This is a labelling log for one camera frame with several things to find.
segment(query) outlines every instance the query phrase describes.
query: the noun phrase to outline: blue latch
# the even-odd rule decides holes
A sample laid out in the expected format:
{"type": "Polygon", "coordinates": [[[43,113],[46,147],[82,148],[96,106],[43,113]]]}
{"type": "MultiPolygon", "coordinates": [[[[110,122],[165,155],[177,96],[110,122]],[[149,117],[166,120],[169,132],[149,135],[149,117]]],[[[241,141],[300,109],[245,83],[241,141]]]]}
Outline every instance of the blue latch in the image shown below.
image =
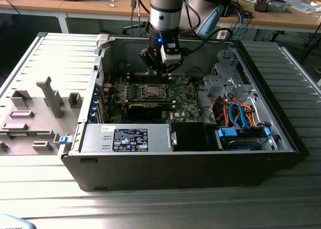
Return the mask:
{"type": "Polygon", "coordinates": [[[95,91],[98,91],[100,89],[101,89],[100,86],[97,83],[95,83],[95,91]]]}
{"type": "Polygon", "coordinates": [[[72,143],[72,136],[61,136],[58,141],[58,144],[60,145],[69,145],[71,143],[72,143]]]}
{"type": "Polygon", "coordinates": [[[269,128],[265,128],[264,132],[265,132],[266,136],[268,136],[268,137],[271,135],[271,131],[269,128]]]}
{"type": "Polygon", "coordinates": [[[230,127],[220,127],[218,129],[218,134],[219,137],[237,137],[237,132],[235,128],[230,128],[230,127]]]}

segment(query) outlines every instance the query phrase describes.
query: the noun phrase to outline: warning label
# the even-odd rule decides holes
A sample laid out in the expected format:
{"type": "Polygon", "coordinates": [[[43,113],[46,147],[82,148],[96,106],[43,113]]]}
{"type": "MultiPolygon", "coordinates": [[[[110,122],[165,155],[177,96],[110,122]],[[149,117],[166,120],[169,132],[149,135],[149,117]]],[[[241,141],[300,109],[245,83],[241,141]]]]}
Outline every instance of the warning label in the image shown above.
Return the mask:
{"type": "Polygon", "coordinates": [[[148,151],[147,129],[120,129],[114,132],[113,151],[148,151]]]}

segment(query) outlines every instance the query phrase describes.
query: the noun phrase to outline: aluminum profile table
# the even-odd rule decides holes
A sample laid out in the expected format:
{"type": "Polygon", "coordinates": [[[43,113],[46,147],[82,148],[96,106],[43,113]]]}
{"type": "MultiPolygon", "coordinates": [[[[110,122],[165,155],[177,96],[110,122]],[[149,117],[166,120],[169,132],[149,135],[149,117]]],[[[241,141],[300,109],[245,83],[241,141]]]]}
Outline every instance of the aluminum profile table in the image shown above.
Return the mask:
{"type": "MultiPolygon", "coordinates": [[[[75,37],[94,37],[62,36],[66,43],[75,37]]],[[[43,45],[56,46],[55,41],[36,38],[2,87],[2,96],[17,81],[31,54],[43,45]]],[[[70,44],[73,42],[76,49],[81,46],[77,41],[70,44]]],[[[83,46],[94,52],[92,41],[87,42],[83,46]]],[[[38,229],[321,228],[320,144],[317,135],[313,143],[306,144],[310,156],[304,162],[277,172],[261,186],[197,190],[84,192],[56,155],[0,156],[0,213],[25,218],[38,229]]]]}

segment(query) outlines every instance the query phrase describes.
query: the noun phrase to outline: table leg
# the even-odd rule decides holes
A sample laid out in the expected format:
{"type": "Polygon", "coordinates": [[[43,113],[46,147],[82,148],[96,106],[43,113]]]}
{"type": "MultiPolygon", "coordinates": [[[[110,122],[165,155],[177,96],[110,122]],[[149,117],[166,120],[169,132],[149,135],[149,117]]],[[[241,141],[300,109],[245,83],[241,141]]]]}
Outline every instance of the table leg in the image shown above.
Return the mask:
{"type": "Polygon", "coordinates": [[[306,51],[304,52],[304,54],[301,58],[301,64],[303,64],[303,62],[310,55],[310,53],[313,51],[313,49],[319,44],[320,41],[321,41],[321,35],[319,35],[319,37],[316,39],[315,42],[313,42],[312,44],[310,44],[308,46],[308,48],[306,49],[306,51]]]}
{"type": "Polygon", "coordinates": [[[280,34],[284,34],[284,31],[276,31],[275,33],[273,33],[272,37],[270,38],[270,42],[275,42],[277,36],[280,34]]]}
{"type": "Polygon", "coordinates": [[[68,25],[67,25],[67,21],[66,21],[66,18],[67,18],[66,13],[65,12],[58,12],[58,13],[56,13],[56,17],[58,18],[61,32],[62,33],[69,33],[68,25]]]}
{"type": "Polygon", "coordinates": [[[6,23],[9,25],[9,26],[12,26],[14,24],[13,20],[12,20],[12,14],[8,14],[7,16],[3,16],[1,17],[3,20],[6,21],[6,23]]]}

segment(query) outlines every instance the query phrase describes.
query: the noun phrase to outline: open computer chassis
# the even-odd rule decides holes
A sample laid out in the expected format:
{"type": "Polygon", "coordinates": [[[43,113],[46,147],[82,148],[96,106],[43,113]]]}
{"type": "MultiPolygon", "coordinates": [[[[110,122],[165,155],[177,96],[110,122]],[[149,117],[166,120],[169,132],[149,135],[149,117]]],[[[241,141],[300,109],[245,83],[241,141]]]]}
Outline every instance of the open computer chassis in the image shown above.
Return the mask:
{"type": "Polygon", "coordinates": [[[110,38],[96,59],[72,143],[59,150],[81,189],[258,185],[308,155],[254,62],[285,57],[276,44],[207,44],[160,78],[137,56],[145,43],[110,38]]]}

